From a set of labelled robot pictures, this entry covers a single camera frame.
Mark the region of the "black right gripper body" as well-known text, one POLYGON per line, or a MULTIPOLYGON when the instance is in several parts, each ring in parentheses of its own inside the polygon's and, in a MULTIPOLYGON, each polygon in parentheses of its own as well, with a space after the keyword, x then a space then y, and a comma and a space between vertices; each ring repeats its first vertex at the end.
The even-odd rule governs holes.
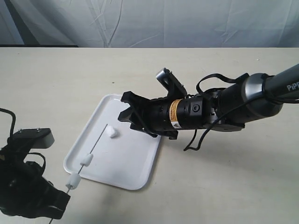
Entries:
POLYGON ((186 99, 155 98, 142 111, 141 123, 131 123, 136 131, 177 139, 178 131, 204 129, 210 121, 210 104, 203 97, 186 99))

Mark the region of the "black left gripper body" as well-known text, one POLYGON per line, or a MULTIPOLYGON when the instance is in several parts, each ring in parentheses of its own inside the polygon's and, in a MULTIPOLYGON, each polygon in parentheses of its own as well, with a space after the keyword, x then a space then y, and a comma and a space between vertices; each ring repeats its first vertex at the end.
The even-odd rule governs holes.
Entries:
POLYGON ((8 216, 57 216, 58 190, 43 177, 42 165, 25 161, 34 140, 10 139, 0 151, 0 211, 8 216))

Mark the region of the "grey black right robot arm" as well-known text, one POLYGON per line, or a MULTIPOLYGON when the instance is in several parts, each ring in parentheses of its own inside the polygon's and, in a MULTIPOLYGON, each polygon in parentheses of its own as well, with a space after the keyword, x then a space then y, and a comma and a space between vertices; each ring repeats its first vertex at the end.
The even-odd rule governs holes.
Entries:
POLYGON ((132 130, 151 137, 175 140, 182 130, 236 132, 246 123, 277 115, 284 104, 299 101, 297 65, 273 76, 245 73, 231 79, 214 73, 210 78, 228 83, 229 87, 203 91, 197 85, 196 94, 188 94, 168 69, 162 69, 156 78, 167 95, 148 99, 127 91, 121 102, 129 107, 118 116, 118 120, 128 122, 132 130))

